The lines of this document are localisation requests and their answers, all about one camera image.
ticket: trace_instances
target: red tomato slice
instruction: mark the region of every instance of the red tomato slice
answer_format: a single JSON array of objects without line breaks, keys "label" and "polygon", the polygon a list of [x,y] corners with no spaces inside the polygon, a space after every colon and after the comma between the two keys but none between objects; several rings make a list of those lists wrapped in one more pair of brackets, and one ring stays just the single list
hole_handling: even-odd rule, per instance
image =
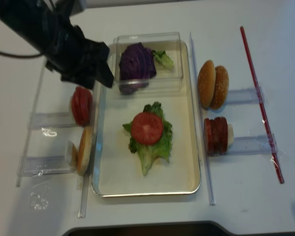
[{"label": "red tomato slice", "polygon": [[80,106],[83,121],[89,123],[89,100],[87,93],[83,90],[80,92]]},{"label": "red tomato slice", "polygon": [[80,101],[79,101],[79,97],[76,92],[74,92],[74,94],[72,96],[71,110],[72,110],[72,114],[75,119],[75,122],[79,126],[84,126],[83,118],[81,115]]},{"label": "red tomato slice", "polygon": [[81,87],[81,86],[76,86],[75,87],[75,91],[77,91],[77,92],[81,92],[81,91],[83,91],[83,87]]},{"label": "red tomato slice", "polygon": [[86,93],[86,95],[87,95],[87,97],[88,97],[88,110],[89,110],[89,112],[90,112],[90,109],[91,109],[91,106],[92,106],[92,94],[91,94],[91,92],[88,90],[88,89],[84,89],[84,91],[85,91],[85,93]]},{"label": "red tomato slice", "polygon": [[160,140],[163,130],[163,122],[158,115],[141,112],[132,121],[131,136],[140,144],[153,145]]}]

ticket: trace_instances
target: red stick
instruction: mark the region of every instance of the red stick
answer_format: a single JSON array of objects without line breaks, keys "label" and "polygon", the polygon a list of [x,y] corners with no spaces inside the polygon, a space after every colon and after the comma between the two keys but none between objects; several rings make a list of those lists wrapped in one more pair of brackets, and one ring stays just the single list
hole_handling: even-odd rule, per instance
[{"label": "red stick", "polygon": [[[254,65],[252,63],[252,59],[251,59],[251,56],[250,56],[248,43],[247,43],[247,39],[246,39],[246,35],[245,35],[245,31],[244,31],[243,26],[240,27],[240,32],[241,32],[241,36],[242,36],[242,41],[244,42],[244,45],[245,45],[245,50],[246,50],[247,59],[248,59],[248,62],[249,62],[249,67],[250,67],[252,79],[254,81],[255,88],[256,88],[256,91],[257,91],[257,94],[258,94],[258,97],[259,97],[259,100],[260,100],[261,99],[260,87],[259,87],[259,84],[258,84],[255,68],[254,68]],[[271,133],[270,125],[269,125],[268,119],[266,117],[265,106],[264,106],[263,103],[259,103],[259,105],[260,105],[260,109],[261,109],[261,113],[262,113],[263,123],[265,124],[265,130],[266,130],[266,133],[267,133],[267,135],[269,137],[269,143],[270,143],[271,151],[272,151],[272,162],[274,162],[274,167],[275,167],[277,177],[279,178],[279,181],[282,184],[282,183],[284,183],[284,179],[283,179],[283,176],[282,176],[279,161],[277,159],[275,144],[274,144],[273,136],[272,136],[272,133]]]}]

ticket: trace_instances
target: salami slice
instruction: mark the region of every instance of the salami slice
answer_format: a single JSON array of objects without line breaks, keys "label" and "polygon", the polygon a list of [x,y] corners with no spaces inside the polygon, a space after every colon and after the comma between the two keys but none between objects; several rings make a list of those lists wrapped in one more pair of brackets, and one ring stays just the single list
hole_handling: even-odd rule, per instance
[{"label": "salami slice", "polygon": [[227,128],[227,121],[225,117],[221,117],[222,127],[223,127],[223,140],[222,140],[222,147],[221,153],[226,153],[227,151],[227,138],[228,138],[228,128]]},{"label": "salami slice", "polygon": [[219,153],[219,151],[220,151],[220,143],[219,143],[219,136],[218,136],[218,133],[217,133],[217,127],[216,127],[215,120],[211,119],[210,124],[211,124],[211,132],[212,132],[214,153]]},{"label": "salami slice", "polygon": [[213,147],[211,124],[208,118],[206,118],[204,121],[204,132],[206,137],[206,151],[208,152],[208,154],[211,154],[214,151],[214,147]]},{"label": "salami slice", "polygon": [[214,119],[216,123],[216,129],[218,133],[218,140],[219,140],[219,149],[218,152],[221,152],[222,148],[222,143],[223,143],[223,125],[222,125],[222,120],[221,117],[217,117]]}]

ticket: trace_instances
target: purple cabbage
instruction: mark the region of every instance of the purple cabbage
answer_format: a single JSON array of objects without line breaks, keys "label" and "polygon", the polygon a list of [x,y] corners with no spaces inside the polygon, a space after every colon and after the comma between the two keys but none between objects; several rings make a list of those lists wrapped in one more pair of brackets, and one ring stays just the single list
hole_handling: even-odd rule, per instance
[{"label": "purple cabbage", "polygon": [[[120,80],[150,79],[156,75],[151,49],[145,48],[142,43],[129,45],[121,54]],[[124,94],[132,94],[139,88],[148,86],[143,84],[120,85],[119,90]]]}]

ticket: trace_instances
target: table surface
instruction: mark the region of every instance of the table surface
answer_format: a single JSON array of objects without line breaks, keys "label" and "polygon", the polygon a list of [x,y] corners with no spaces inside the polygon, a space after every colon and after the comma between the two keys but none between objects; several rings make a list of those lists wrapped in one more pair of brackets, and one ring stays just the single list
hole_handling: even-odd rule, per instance
[{"label": "table surface", "polygon": [[[187,46],[192,32],[196,67],[207,59],[224,65],[230,89],[252,87],[239,27],[244,26],[255,70],[264,89],[265,108],[280,149],[285,184],[279,184],[270,156],[228,156],[211,162],[217,205],[208,204],[202,185],[185,197],[101,199],[91,188],[87,216],[78,219],[80,191],[74,174],[46,177],[48,207],[35,211],[35,178],[16,170],[43,58],[0,57],[0,236],[62,235],[79,227],[212,221],[234,234],[295,231],[295,0],[208,0],[88,9],[74,16],[86,38],[111,44],[119,35],[179,31]],[[35,53],[0,23],[0,49]],[[258,105],[222,112],[236,135],[262,130]]]}]

